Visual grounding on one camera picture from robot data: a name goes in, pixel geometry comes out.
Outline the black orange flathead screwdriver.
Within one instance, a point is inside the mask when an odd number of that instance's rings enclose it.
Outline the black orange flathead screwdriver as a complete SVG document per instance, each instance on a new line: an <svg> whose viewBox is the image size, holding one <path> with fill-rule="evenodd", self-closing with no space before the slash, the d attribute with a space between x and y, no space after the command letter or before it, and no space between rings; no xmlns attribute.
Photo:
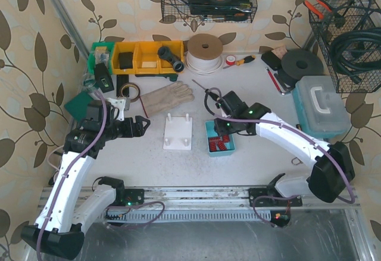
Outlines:
<svg viewBox="0 0 381 261"><path fill-rule="evenodd" d="M205 94L206 94L207 96L209 96L212 100L214 100L215 102L217 102L217 101L219 100L220 97L219 97L218 94L212 92L210 89L205 88L204 86L202 86L201 84L199 84L196 80L192 79L192 81L193 81L197 86L199 86L201 89L203 89L204 92L205 92Z"/></svg>

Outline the teal spring tray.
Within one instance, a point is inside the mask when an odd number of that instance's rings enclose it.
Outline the teal spring tray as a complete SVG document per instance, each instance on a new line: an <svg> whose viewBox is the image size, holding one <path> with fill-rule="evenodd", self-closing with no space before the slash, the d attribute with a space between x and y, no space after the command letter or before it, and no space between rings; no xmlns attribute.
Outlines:
<svg viewBox="0 0 381 261"><path fill-rule="evenodd" d="M209 157L229 156L235 151L233 136L231 134L218 136L214 131L214 121L205 122L205 130Z"/></svg>

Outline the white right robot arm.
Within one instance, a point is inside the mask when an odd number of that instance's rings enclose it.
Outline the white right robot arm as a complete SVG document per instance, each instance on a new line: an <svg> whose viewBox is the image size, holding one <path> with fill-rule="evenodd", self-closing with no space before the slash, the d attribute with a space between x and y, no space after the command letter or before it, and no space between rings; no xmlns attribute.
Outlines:
<svg viewBox="0 0 381 261"><path fill-rule="evenodd" d="M214 119L214 130L219 136L245 132L246 136L265 138L298 158L309 167L306 174L279 174L274 179L274 189L282 198L295 198L313 194L326 203L340 198L347 190L347 203L354 203L355 196L350 182L355 171L347 146L337 141L330 144L311 137L286 123L268 107L255 103L248 106L235 92L221 95L218 89L205 94L212 98L221 115Z"/></svg>

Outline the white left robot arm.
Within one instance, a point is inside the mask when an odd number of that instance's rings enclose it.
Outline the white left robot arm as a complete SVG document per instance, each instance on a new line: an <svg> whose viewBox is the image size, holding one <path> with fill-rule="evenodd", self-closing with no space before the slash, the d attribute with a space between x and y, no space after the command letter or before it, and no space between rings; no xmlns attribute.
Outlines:
<svg viewBox="0 0 381 261"><path fill-rule="evenodd" d="M110 102L93 100L79 126L65 138L57 179L44 209L33 225L25 226L21 238L34 248L39 260L48 254L73 260L80 253L85 234L109 206L126 206L123 180L102 177L99 186L79 207L83 182L106 142L142 137L150 120L138 115L118 120Z"/></svg>

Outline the large red spring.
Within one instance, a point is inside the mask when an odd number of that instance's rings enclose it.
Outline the large red spring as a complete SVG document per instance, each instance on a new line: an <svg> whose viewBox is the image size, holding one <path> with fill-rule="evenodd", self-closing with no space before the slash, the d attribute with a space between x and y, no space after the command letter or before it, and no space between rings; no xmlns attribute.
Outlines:
<svg viewBox="0 0 381 261"><path fill-rule="evenodd" d="M215 136L215 137L209 137L208 138L209 143L230 143L230 136L229 135L223 135L223 136Z"/></svg>

